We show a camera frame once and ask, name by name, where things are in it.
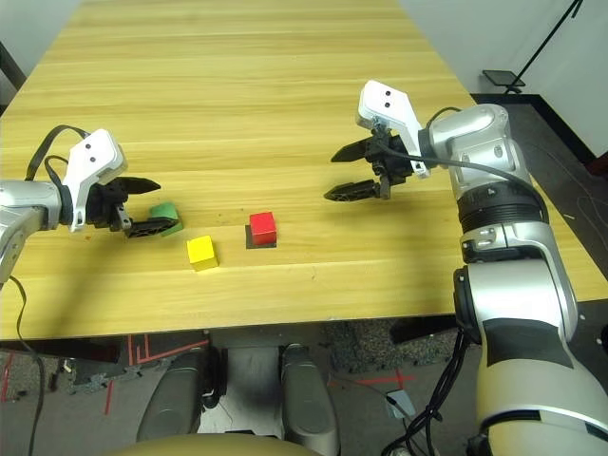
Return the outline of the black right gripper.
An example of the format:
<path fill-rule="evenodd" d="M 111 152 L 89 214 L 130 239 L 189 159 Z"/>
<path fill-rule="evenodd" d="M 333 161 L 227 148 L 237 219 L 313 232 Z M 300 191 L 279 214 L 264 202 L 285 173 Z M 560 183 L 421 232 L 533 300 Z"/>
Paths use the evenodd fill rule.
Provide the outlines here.
<path fill-rule="evenodd" d="M 362 180 L 338 184 L 324 194 L 326 200 L 351 202 L 366 199 L 390 198 L 394 185 L 406 182 L 413 174 L 410 161 L 405 158 L 408 151 L 398 135 L 385 127 L 376 127 L 371 137 L 341 147 L 331 162 L 356 162 L 365 160 L 379 181 Z"/>

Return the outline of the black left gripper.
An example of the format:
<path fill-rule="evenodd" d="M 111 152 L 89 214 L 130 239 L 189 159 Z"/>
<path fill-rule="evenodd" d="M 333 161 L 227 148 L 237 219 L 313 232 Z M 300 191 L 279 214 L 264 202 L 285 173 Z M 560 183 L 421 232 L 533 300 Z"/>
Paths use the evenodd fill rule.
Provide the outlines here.
<path fill-rule="evenodd" d="M 123 231 L 127 238 L 143 238 L 160 234 L 179 223 L 177 218 L 154 217 L 132 221 L 124 209 L 128 194 L 145 194 L 161 189 L 152 180 L 120 177 L 107 184 L 96 183 L 89 189 L 85 220 L 95 228 L 108 228 L 111 232 Z"/>

